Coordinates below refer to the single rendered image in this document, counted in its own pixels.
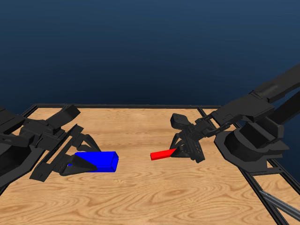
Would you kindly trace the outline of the thin red peg bar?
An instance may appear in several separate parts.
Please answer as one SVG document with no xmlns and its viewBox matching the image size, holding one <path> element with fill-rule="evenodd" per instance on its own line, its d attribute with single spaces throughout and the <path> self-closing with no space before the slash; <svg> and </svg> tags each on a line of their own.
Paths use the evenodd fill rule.
<svg viewBox="0 0 300 225">
<path fill-rule="evenodd" d="M 164 151 L 157 151 L 150 153 L 151 160 L 159 160 L 163 158 L 169 158 L 175 152 L 176 149 L 169 149 Z"/>
</svg>

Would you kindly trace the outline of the silver aluminium rail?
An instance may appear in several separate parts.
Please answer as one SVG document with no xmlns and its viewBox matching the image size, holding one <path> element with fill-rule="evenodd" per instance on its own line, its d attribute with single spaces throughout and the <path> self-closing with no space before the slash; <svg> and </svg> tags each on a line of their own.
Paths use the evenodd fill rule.
<svg viewBox="0 0 300 225">
<path fill-rule="evenodd" d="M 293 206 L 283 202 L 282 200 L 272 196 L 265 191 L 261 190 L 259 192 L 262 194 L 265 200 L 300 222 L 300 210 L 294 208 Z"/>
</svg>

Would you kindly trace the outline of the blue hollow socket block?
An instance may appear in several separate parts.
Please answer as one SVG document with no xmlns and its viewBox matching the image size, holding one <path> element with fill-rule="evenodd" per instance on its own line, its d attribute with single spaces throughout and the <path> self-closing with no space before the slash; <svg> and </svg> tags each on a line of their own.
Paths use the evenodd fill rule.
<svg viewBox="0 0 300 225">
<path fill-rule="evenodd" d="M 115 151 L 76 152 L 75 155 L 97 167 L 96 170 L 90 171 L 90 173 L 114 173 L 119 161 L 119 157 Z"/>
</svg>

